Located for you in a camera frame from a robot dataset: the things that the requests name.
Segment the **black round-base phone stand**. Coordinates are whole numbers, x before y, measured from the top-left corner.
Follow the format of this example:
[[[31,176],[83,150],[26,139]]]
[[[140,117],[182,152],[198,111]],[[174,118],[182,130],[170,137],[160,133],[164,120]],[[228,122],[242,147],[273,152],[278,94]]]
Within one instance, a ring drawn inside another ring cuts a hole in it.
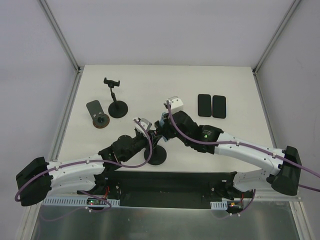
[[[119,80],[110,80],[105,77],[103,83],[108,85],[111,98],[113,100],[113,102],[108,107],[109,115],[115,119],[123,118],[128,113],[128,105],[124,101],[117,100],[116,94],[113,92],[113,88],[119,87],[121,82]]]
[[[152,143],[152,153],[150,154],[151,148],[149,143],[147,143],[147,147],[144,150],[143,156],[144,159],[147,160],[147,163],[153,166],[159,166],[163,164],[167,158],[167,152],[164,147],[158,145],[159,141],[163,138],[163,136],[159,133],[158,130],[151,129],[152,124],[150,122],[147,123],[147,132],[148,137]]]

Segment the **black phone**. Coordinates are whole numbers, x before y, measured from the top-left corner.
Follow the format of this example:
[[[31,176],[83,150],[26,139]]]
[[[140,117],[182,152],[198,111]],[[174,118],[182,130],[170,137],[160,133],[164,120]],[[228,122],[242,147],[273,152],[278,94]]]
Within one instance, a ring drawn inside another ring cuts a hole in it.
[[[197,107],[199,117],[212,116],[212,102],[209,94],[199,94],[197,96]]]
[[[214,95],[212,97],[212,116],[218,119],[227,117],[227,102],[223,95]]]

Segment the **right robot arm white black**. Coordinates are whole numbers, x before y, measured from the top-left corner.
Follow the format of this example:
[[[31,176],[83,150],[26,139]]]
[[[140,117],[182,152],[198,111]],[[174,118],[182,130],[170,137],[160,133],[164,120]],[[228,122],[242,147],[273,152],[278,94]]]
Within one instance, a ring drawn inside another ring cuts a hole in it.
[[[172,115],[163,113],[159,121],[165,140],[178,138],[185,146],[199,153],[231,157],[256,166],[249,172],[236,171],[233,180],[225,184],[225,192],[237,197],[253,189],[273,189],[276,192],[296,196],[302,164],[298,150],[268,148],[249,143],[211,125],[198,125],[184,111]]]

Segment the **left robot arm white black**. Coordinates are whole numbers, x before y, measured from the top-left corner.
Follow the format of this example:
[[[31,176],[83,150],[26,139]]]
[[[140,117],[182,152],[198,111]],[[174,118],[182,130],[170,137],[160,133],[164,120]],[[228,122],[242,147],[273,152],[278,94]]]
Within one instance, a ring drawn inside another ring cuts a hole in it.
[[[55,194],[77,191],[102,194],[106,188],[103,180],[106,173],[120,168],[137,169],[151,161],[148,156],[138,165],[126,164],[143,149],[152,154],[159,141],[154,130],[147,134],[137,131],[135,134],[135,137],[122,135],[109,147],[83,159],[47,162],[44,157],[35,158],[16,175],[18,191],[14,200],[21,206],[28,207]]]

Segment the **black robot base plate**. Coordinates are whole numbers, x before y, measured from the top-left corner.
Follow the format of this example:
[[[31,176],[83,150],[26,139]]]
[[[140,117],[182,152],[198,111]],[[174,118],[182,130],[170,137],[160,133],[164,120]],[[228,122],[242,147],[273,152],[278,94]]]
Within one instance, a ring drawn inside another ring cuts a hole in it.
[[[122,207],[209,209],[211,202],[253,196],[233,187],[235,172],[104,171],[94,176],[91,195],[119,200]]]

